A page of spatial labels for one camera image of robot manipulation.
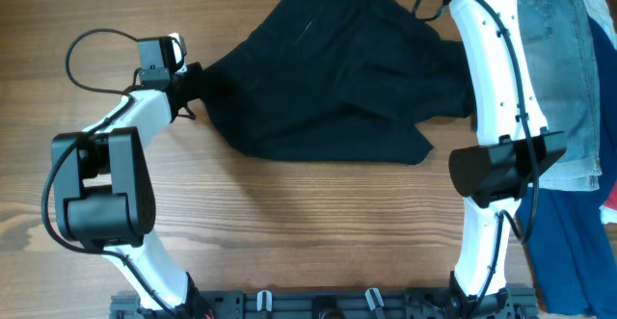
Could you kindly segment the black mounting rail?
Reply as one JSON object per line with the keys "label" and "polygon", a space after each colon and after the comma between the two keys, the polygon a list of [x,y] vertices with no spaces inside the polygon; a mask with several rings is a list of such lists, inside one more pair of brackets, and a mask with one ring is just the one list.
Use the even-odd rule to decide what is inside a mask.
{"label": "black mounting rail", "polygon": [[[273,293],[201,292],[213,307],[213,318],[464,318],[463,300],[447,288],[409,288],[381,292]],[[109,318],[173,318],[165,311],[154,316],[139,308],[137,296],[112,297]],[[486,295],[471,316],[465,318],[539,318],[535,290],[504,288]]]}

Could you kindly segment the blue garment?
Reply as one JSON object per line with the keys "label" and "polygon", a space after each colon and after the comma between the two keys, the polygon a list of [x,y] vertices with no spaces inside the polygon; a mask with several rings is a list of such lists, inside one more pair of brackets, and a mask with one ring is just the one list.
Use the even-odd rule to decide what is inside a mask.
{"label": "blue garment", "polygon": [[588,20],[600,83],[599,189],[540,187],[527,248],[549,312],[613,318],[616,261],[599,208],[616,183],[616,47],[591,17]]}

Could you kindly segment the light denim shorts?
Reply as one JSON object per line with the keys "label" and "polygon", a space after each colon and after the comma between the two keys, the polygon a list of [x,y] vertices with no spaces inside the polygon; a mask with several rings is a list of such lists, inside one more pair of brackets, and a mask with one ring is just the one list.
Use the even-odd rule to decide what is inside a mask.
{"label": "light denim shorts", "polygon": [[599,189],[600,83],[583,0],[518,0],[519,25],[535,96],[565,154],[540,177],[559,191]]}

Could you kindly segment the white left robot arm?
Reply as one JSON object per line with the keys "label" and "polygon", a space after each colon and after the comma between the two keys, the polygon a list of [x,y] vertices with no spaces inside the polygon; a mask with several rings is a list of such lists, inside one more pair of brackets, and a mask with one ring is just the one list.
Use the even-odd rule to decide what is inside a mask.
{"label": "white left robot arm", "polygon": [[191,276],[164,247],[155,229],[156,203],[145,147],[171,124],[201,74],[190,64],[170,74],[167,85],[144,82],[121,104],[81,132],[57,135],[52,168],[41,194],[48,235],[74,253],[114,264],[137,295],[133,311],[145,318],[212,318],[215,310]]}

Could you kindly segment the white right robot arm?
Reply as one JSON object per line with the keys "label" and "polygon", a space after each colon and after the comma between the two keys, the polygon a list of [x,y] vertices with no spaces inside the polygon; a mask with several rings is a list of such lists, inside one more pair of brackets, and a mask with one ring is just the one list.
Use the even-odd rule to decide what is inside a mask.
{"label": "white right robot arm", "polygon": [[445,288],[365,292],[378,318],[535,318],[534,289],[505,280],[508,239],[535,226],[539,177],[566,150],[551,132],[530,81],[517,0],[443,0],[460,33],[474,90],[477,145],[451,152],[451,181],[464,199],[459,259]]}

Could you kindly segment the black shorts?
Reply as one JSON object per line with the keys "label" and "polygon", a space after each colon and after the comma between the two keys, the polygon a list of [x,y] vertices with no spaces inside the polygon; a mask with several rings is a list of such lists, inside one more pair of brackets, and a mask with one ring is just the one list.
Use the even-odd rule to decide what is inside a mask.
{"label": "black shorts", "polygon": [[463,44],[393,0],[281,0],[193,89],[237,151],[415,165],[418,124],[475,108]]}

